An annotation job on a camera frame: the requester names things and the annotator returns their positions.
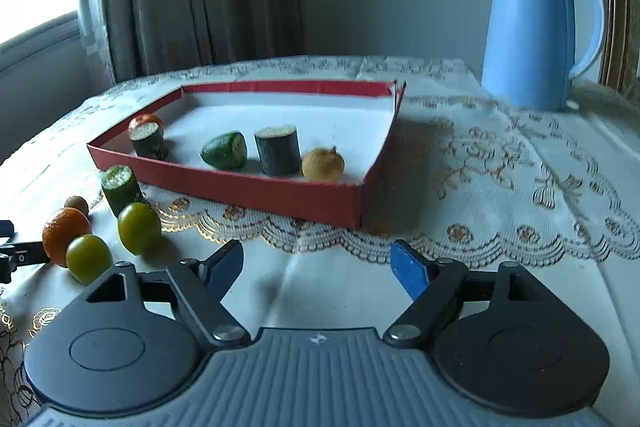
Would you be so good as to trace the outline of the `tan longan fruit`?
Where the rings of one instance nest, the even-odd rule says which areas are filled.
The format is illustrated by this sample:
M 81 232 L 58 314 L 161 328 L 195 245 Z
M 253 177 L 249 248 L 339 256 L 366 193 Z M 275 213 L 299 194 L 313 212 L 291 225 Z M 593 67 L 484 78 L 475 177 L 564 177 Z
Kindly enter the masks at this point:
M 343 178 L 345 161 L 335 147 L 317 147 L 302 161 L 303 176 L 314 182 L 338 182 Z

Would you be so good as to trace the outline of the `orange mandarin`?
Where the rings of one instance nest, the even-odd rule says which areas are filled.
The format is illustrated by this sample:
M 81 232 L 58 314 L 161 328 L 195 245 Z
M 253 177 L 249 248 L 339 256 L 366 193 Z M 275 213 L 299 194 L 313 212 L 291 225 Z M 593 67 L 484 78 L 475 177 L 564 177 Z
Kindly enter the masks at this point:
M 66 268 L 68 245 L 81 235 L 91 233 L 89 219 L 78 209 L 65 207 L 47 222 L 42 230 L 42 247 L 48 258 Z
M 144 113 L 134 116 L 134 118 L 129 121 L 128 133 L 133 132 L 134 129 L 142 126 L 142 124 L 149 124 L 150 122 L 154 122 L 154 124 L 157 124 L 157 126 L 160 128 L 160 131 L 164 131 L 164 123 L 160 119 L 160 117 L 157 117 L 156 115 L 151 113 Z

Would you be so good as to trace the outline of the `light blue electric kettle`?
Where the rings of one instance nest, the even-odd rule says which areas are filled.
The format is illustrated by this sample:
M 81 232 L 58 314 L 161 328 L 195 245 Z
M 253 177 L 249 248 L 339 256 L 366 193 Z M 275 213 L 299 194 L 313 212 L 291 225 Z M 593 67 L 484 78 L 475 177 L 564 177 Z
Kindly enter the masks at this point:
M 591 36 L 575 56 L 575 0 L 491 0 L 482 84 L 494 98 L 559 112 L 573 81 L 597 60 L 605 38 L 605 0 L 589 0 Z

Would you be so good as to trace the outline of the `green cucumber cylinder piece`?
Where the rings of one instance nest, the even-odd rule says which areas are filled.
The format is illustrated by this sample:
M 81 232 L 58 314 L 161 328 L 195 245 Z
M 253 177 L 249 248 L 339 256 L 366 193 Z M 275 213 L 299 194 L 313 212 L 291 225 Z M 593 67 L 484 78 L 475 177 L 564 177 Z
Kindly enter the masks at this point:
M 115 218 L 133 202 L 145 202 L 138 180 L 128 166 L 108 168 L 102 173 L 101 187 Z

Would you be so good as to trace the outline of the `brown kiwi fruit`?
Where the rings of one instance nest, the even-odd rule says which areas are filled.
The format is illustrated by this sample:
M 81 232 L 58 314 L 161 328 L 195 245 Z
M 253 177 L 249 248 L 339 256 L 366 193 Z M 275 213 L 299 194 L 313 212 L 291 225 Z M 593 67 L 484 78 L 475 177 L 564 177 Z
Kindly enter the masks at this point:
M 81 212 L 85 218 L 90 216 L 90 208 L 88 202 L 81 196 L 70 196 L 64 202 L 65 209 L 75 209 Z

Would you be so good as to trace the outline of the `green tomato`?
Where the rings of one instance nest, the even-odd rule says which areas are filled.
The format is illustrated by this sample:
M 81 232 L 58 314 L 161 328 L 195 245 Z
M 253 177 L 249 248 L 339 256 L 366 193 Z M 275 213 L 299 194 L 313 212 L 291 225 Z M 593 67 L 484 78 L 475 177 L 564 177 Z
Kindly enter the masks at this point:
M 110 269 L 113 256 L 110 248 L 93 234 L 76 237 L 66 249 L 66 265 L 79 283 L 89 285 Z
M 117 218 L 120 241 L 135 256 L 149 254 L 162 237 L 160 218 L 154 209 L 144 202 L 132 202 Z

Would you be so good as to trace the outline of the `green avocado half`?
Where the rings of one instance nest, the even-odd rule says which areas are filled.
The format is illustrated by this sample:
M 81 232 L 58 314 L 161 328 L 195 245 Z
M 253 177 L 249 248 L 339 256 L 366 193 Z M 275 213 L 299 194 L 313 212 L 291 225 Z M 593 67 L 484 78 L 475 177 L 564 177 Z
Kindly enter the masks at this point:
M 247 162 L 247 147 L 244 135 L 230 131 L 214 136 L 201 150 L 205 164 L 218 170 L 238 170 Z

